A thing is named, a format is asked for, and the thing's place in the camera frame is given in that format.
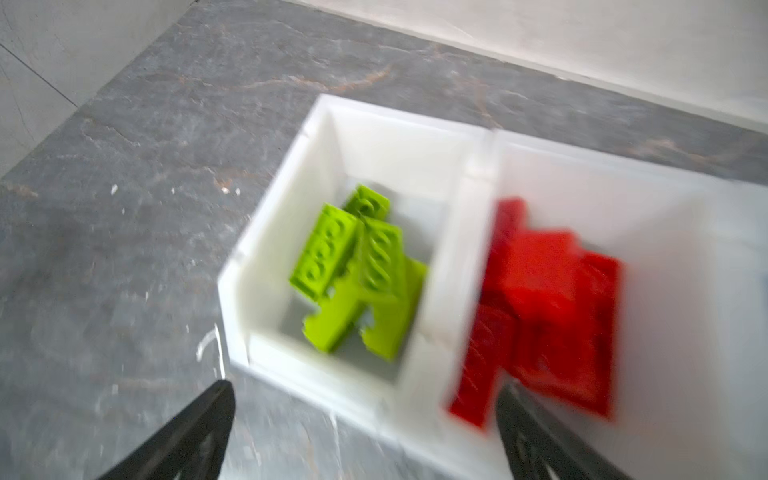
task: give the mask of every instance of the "green block underside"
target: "green block underside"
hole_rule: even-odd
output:
[[[320,311],[304,319],[304,336],[321,352],[335,350],[366,309],[357,297],[356,269],[350,260],[333,281],[332,296],[323,295],[318,302]]]
[[[358,185],[344,204],[344,211],[358,218],[384,220],[389,213],[389,199],[365,185]]]
[[[413,321],[427,274],[427,266],[406,257],[407,299],[401,303],[371,305],[373,326],[362,329],[360,336],[366,348],[385,360],[393,361],[402,339]]]
[[[354,215],[325,204],[293,269],[290,284],[317,302],[352,255],[359,225]]]
[[[363,302],[400,303],[406,299],[402,230],[380,220],[363,218],[355,256],[359,298]]]

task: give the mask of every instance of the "lime green brick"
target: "lime green brick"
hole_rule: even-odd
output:
[[[321,352],[335,350],[366,309],[357,297],[356,269],[350,260],[333,281],[329,295],[320,298],[320,311],[304,319],[304,336]]]
[[[406,256],[402,230],[394,225],[362,219],[355,251],[359,265],[359,298],[366,303],[399,303],[406,297]]]
[[[358,185],[344,204],[344,211],[358,218],[384,220],[389,213],[389,198],[365,185]]]
[[[406,257],[407,298],[400,303],[373,304],[373,326],[360,332],[370,352],[390,362],[397,357],[419,305],[426,274],[425,264]]]
[[[304,251],[293,269],[290,284],[316,302],[352,255],[360,220],[326,204]]]

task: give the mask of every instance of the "storage box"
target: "storage box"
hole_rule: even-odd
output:
[[[358,182],[392,200],[406,254],[430,269],[394,363],[357,335],[317,352],[288,283],[323,203]],[[627,266],[616,422],[548,402],[556,414],[637,479],[767,467],[765,188],[342,98],[320,96],[221,273],[230,361],[450,475],[508,480],[498,432],[445,408],[511,195],[533,227],[571,228]]]

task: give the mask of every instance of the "tile grout line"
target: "tile grout line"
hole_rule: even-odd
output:
[[[53,89],[56,91],[56,93],[58,93],[59,95],[61,95],[61,96],[62,96],[62,97],[63,97],[63,98],[66,100],[66,101],[68,101],[69,103],[71,103],[71,104],[72,104],[72,105],[73,105],[75,108],[78,108],[78,105],[77,105],[76,103],[74,103],[72,100],[70,100],[70,99],[69,99],[69,97],[67,97],[67,95],[65,95],[65,94],[61,93],[61,91],[60,91],[58,88],[54,87],[54,86],[51,84],[51,82],[50,82],[50,81],[48,81],[48,80],[45,80],[45,78],[43,78],[43,76],[42,76],[42,75],[40,75],[38,72],[36,72],[36,71],[34,70],[34,68],[32,68],[32,67],[30,67],[29,65],[27,65],[27,64],[26,64],[26,62],[24,62],[23,60],[21,60],[21,59],[20,59],[20,58],[19,58],[19,57],[18,57],[18,56],[15,54],[15,53],[13,53],[12,51],[8,50],[8,47],[6,47],[5,45],[3,45],[2,43],[0,43],[0,47],[2,47],[2,49],[3,49],[3,50],[5,50],[5,51],[6,51],[6,52],[8,52],[9,54],[11,54],[11,56],[12,56],[13,58],[15,58],[16,60],[20,61],[20,62],[22,63],[22,65],[24,65],[26,68],[28,68],[28,69],[29,69],[29,70],[30,70],[30,71],[31,71],[33,74],[37,75],[37,76],[38,76],[38,78],[40,78],[41,80],[43,80],[47,86],[49,86],[49,87],[53,88]]]

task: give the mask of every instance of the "gray table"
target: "gray table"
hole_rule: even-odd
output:
[[[766,135],[277,0],[203,0],[0,181],[1,467],[93,478],[217,378],[215,346],[195,358],[217,273],[321,92],[768,184]],[[222,478],[442,478],[227,376]]]

